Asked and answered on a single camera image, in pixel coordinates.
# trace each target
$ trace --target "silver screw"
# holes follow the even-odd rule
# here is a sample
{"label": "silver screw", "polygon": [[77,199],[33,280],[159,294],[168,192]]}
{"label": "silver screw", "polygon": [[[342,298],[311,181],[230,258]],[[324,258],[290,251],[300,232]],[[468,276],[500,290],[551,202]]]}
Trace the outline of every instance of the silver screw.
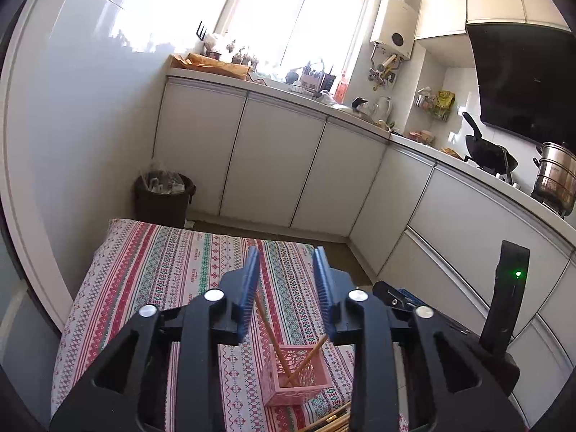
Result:
{"label": "silver screw", "polygon": [[434,315],[434,310],[426,305],[420,305],[420,307],[416,309],[416,315],[422,319],[430,319]]}
{"label": "silver screw", "polygon": [[224,292],[220,289],[210,289],[204,293],[204,299],[210,302],[219,301],[222,297],[224,297]]}
{"label": "silver screw", "polygon": [[356,302],[364,302],[366,299],[368,299],[368,294],[365,293],[362,289],[354,289],[348,293],[348,297]]}
{"label": "silver screw", "polygon": [[144,317],[147,319],[148,317],[155,315],[157,311],[158,309],[154,305],[148,304],[140,307],[140,309],[138,310],[138,314],[140,315],[140,317]]}

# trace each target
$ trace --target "countertop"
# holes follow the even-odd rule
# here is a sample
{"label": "countertop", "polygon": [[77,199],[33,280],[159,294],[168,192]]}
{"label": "countertop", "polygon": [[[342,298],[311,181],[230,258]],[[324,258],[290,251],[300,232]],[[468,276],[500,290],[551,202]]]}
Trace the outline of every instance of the countertop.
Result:
{"label": "countertop", "polygon": [[545,224],[547,224],[551,229],[554,229],[561,237],[563,237],[568,243],[570,243],[574,248],[576,248],[576,229],[570,226],[566,221],[564,221],[560,216],[550,211],[548,208],[538,203],[536,200],[532,199],[526,193],[504,183],[503,181],[497,179],[496,177],[488,174],[487,172],[480,170],[473,165],[470,165],[464,161],[456,159],[448,154],[444,154],[433,147],[426,146],[415,141],[412,141],[404,136],[391,135],[389,132],[384,131],[378,126],[372,125],[371,123],[365,122],[356,118],[352,115],[347,114],[336,109],[333,109],[327,105],[321,104],[314,100],[307,99],[297,94],[293,94],[281,89],[276,89],[273,87],[258,85],[249,81],[242,81],[240,79],[234,79],[231,77],[214,75],[211,73],[203,73],[200,71],[193,71],[191,69],[183,68],[170,68],[167,75],[169,77],[180,77],[187,79],[194,79],[198,81],[204,81],[208,83],[214,83],[218,85],[235,87],[245,91],[250,91],[254,93],[259,93],[263,95],[268,95],[276,99],[285,100],[286,102],[291,102],[302,107],[312,109],[316,112],[321,112],[323,114],[329,115],[334,118],[338,118],[345,123],[350,125],[355,125],[368,131],[374,135],[380,136],[384,139],[389,140],[391,143],[396,143],[407,147],[415,152],[428,156],[429,158],[445,164],[449,167],[453,167],[456,170],[466,174],[473,179],[482,182],[484,185],[496,190],[498,193],[507,197],[509,200],[522,206],[522,208],[529,211],[531,214],[539,218]]}

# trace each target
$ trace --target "patterned tablecloth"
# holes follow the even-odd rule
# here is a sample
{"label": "patterned tablecloth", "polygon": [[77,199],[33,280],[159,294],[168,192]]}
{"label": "patterned tablecloth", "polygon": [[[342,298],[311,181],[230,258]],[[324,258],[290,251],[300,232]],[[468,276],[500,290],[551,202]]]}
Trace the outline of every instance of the patterned tablecloth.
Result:
{"label": "patterned tablecloth", "polygon": [[[250,246],[260,260],[260,294],[280,343],[313,345],[324,334],[313,281],[313,247],[166,228],[127,219],[111,222],[94,255],[66,323],[54,370],[52,414],[106,343],[147,303],[162,309],[187,304],[241,268]],[[333,388],[302,406],[264,407],[259,375],[269,338],[253,310],[237,347],[220,348],[222,399],[228,431],[295,431],[350,400],[354,351],[325,343]],[[169,367],[166,430],[174,430],[175,343]],[[408,430],[403,418],[400,428]]]}

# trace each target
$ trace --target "bottle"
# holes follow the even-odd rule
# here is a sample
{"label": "bottle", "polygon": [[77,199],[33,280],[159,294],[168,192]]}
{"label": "bottle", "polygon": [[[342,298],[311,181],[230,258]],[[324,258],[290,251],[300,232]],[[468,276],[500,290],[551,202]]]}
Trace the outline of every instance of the bottle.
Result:
{"label": "bottle", "polygon": [[338,103],[343,103],[347,89],[348,89],[348,79],[346,78],[346,70],[343,70],[342,76],[340,77],[340,80],[338,82],[338,87],[336,88],[336,93],[334,94],[334,100]]}

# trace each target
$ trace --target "pink basket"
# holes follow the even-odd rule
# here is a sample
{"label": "pink basket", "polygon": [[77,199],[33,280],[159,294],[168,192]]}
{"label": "pink basket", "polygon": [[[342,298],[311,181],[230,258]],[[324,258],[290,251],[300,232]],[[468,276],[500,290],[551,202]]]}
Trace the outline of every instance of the pink basket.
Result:
{"label": "pink basket", "polygon": [[[292,346],[280,345],[280,349],[293,372],[314,349],[314,345]],[[298,375],[299,387],[290,385],[281,388],[287,380],[287,375],[274,352],[274,346],[270,345],[270,355],[262,371],[260,372],[260,386],[262,388],[262,401],[265,406],[287,406],[302,404],[315,397],[324,388],[332,387],[332,380],[326,369],[326,362],[322,350],[318,351],[308,365]]]}

